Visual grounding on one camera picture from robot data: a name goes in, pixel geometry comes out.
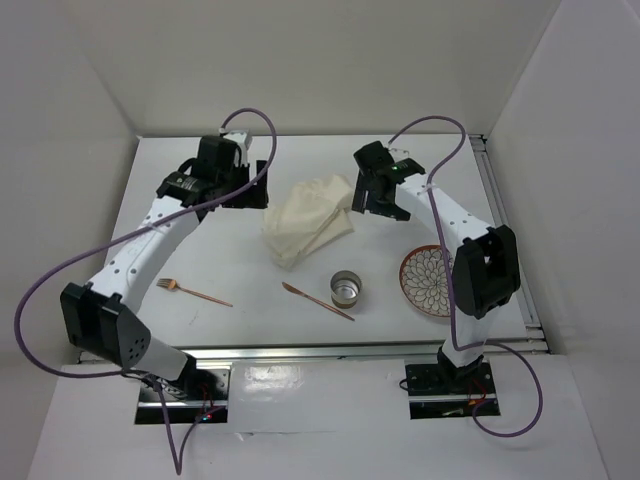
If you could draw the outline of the aluminium rail front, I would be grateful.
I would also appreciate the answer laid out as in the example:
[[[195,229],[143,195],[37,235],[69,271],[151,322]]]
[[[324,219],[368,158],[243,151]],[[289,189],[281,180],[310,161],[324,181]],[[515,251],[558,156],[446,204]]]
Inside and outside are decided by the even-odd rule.
[[[520,339],[507,342],[498,341],[520,353],[548,353],[549,347],[542,338]],[[235,360],[278,360],[278,359],[344,359],[344,358],[377,358],[377,357],[409,357],[435,355],[440,348],[439,343],[384,343],[384,344],[344,344],[344,345],[312,345],[312,346],[270,346],[255,348],[208,348],[187,349],[186,352],[199,360],[235,361]],[[81,352],[78,363],[102,362],[97,356]]]

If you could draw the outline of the floral patterned plate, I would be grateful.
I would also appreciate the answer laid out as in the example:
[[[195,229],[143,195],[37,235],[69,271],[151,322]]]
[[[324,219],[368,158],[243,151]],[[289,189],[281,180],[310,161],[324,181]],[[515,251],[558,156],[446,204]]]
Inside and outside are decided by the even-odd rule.
[[[444,260],[439,245],[412,250],[399,268],[399,283],[408,302],[420,312],[437,318],[450,316]]]

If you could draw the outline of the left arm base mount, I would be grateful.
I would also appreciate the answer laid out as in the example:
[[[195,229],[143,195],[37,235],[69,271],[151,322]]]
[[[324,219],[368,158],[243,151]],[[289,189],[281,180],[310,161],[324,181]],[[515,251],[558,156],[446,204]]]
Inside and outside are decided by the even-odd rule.
[[[215,386],[197,387],[195,395],[184,396],[177,390],[163,385],[163,394],[172,425],[191,424],[196,418],[202,424],[225,424],[228,421],[228,397],[231,383],[231,364],[207,362],[203,369],[215,377]],[[139,389],[134,423],[136,425],[160,425],[164,423],[158,393],[147,384]]]

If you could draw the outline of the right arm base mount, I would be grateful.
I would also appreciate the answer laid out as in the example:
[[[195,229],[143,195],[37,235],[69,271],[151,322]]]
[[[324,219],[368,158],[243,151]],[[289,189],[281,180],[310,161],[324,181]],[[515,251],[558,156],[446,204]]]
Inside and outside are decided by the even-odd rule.
[[[470,377],[451,385],[439,375],[436,364],[408,364],[398,382],[408,395],[412,420],[499,416],[500,407],[491,366],[483,362]]]

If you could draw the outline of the copper knife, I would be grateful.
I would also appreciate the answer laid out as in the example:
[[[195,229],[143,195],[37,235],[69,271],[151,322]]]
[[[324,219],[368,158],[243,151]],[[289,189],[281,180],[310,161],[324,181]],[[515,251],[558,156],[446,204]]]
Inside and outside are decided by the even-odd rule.
[[[324,309],[326,309],[328,311],[331,311],[332,313],[334,313],[334,314],[336,314],[336,315],[338,315],[338,316],[340,316],[342,318],[345,318],[345,319],[347,319],[347,320],[349,320],[351,322],[355,321],[355,319],[352,316],[344,313],[343,311],[337,309],[334,306],[329,305],[326,302],[323,302],[323,301],[321,301],[321,300],[319,300],[319,299],[317,299],[315,297],[310,296],[309,294],[297,289],[296,287],[292,286],[291,284],[289,284],[287,282],[283,282],[282,286],[286,291],[288,291],[288,292],[290,292],[290,293],[292,293],[294,295],[297,295],[297,296],[302,297],[302,298],[304,298],[306,300],[309,300],[309,301],[315,303],[316,305],[319,305],[320,307],[322,307],[322,308],[324,308]]]

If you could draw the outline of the silver metal cup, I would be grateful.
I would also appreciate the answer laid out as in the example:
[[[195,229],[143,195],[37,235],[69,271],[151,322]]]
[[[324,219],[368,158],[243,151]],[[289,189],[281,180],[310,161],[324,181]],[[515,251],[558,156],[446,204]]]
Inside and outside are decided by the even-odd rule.
[[[331,299],[341,309],[350,309],[358,301],[362,290],[360,277],[349,270],[336,272],[330,279]]]

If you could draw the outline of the copper fork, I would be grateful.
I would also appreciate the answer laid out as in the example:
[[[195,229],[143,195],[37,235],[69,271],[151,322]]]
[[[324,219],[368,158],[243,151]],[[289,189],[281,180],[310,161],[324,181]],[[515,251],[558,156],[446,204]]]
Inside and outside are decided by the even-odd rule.
[[[185,294],[188,294],[188,295],[191,295],[191,296],[194,296],[194,297],[197,297],[197,298],[209,301],[209,302],[213,302],[213,303],[216,303],[216,304],[219,304],[219,305],[223,305],[223,306],[226,306],[226,307],[230,307],[230,308],[233,307],[233,305],[231,303],[226,302],[224,300],[220,300],[220,299],[217,299],[215,297],[212,297],[212,296],[197,292],[195,290],[185,288],[182,285],[180,285],[178,283],[178,281],[175,280],[175,279],[160,278],[160,279],[157,280],[156,286],[159,287],[159,288],[165,289],[167,291],[183,292]]]

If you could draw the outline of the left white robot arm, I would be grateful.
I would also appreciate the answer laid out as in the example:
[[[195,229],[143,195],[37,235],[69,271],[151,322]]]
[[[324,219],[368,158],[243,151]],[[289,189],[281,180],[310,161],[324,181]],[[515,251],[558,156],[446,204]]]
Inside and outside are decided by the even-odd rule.
[[[73,346],[125,371],[150,374],[176,399],[215,390],[212,373],[199,369],[193,356],[155,338],[137,313],[165,263],[213,211],[212,201],[225,208],[267,206],[267,180],[249,181],[251,141],[243,130],[202,137],[196,156],[162,181],[136,237],[84,285],[64,288],[61,308]]]

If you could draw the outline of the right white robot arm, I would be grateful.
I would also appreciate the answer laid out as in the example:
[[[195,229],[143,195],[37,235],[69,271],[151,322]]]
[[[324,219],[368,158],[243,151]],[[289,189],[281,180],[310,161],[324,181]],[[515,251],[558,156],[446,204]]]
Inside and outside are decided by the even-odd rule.
[[[444,262],[450,333],[437,354],[436,379],[448,392],[475,377],[498,310],[520,289],[516,237],[463,208],[415,160],[395,160],[379,141],[354,153],[359,173],[352,209],[417,219],[437,235]]]

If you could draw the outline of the cream cloth napkin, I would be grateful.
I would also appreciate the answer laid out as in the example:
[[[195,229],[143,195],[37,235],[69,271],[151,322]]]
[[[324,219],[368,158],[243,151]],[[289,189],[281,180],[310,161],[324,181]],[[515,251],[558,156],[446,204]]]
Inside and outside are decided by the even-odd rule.
[[[299,182],[263,216],[262,238],[272,261],[290,270],[316,250],[354,231],[354,188],[343,175]]]

